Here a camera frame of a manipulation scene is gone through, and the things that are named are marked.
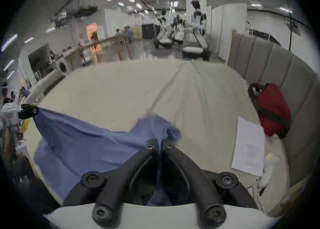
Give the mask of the person's left hand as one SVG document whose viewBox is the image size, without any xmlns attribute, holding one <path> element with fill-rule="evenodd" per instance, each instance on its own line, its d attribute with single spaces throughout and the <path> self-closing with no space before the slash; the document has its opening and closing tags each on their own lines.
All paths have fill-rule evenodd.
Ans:
<svg viewBox="0 0 320 229">
<path fill-rule="evenodd" d="M 4 134 L 2 157 L 15 161 L 17 159 L 17 154 L 13 136 L 13 133 L 9 129 L 6 129 Z"/>
</svg>

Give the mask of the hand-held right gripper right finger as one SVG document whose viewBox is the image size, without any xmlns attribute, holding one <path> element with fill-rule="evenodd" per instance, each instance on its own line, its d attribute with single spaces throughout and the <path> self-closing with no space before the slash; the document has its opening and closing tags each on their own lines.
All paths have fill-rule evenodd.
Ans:
<svg viewBox="0 0 320 229">
<path fill-rule="evenodd" d="M 195 204 L 199 226 L 221 226 L 227 218 L 225 204 L 258 210 L 235 174 L 201 169 L 172 143 L 163 143 L 162 183 L 173 205 Z"/>
</svg>

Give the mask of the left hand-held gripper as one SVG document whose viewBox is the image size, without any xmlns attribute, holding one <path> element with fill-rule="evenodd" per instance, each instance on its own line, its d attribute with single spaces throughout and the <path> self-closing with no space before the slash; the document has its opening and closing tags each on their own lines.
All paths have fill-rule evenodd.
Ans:
<svg viewBox="0 0 320 229">
<path fill-rule="evenodd" d="M 6 103 L 2 106 L 0 112 L 1 132 L 5 129 L 18 133 L 20 119 L 26 120 L 35 117 L 38 114 L 38 106 L 32 104 Z"/>
</svg>

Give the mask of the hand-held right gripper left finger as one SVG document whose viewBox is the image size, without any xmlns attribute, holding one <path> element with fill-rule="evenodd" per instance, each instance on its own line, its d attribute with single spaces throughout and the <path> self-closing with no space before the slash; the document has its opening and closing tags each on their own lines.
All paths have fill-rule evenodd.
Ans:
<svg viewBox="0 0 320 229">
<path fill-rule="evenodd" d="M 158 165 L 158 141 L 151 140 L 122 167 L 83 174 L 67 195 L 63 207 L 94 203 L 94 222 L 100 227 L 118 227 L 123 202 L 144 206 L 154 195 Z"/>
</svg>

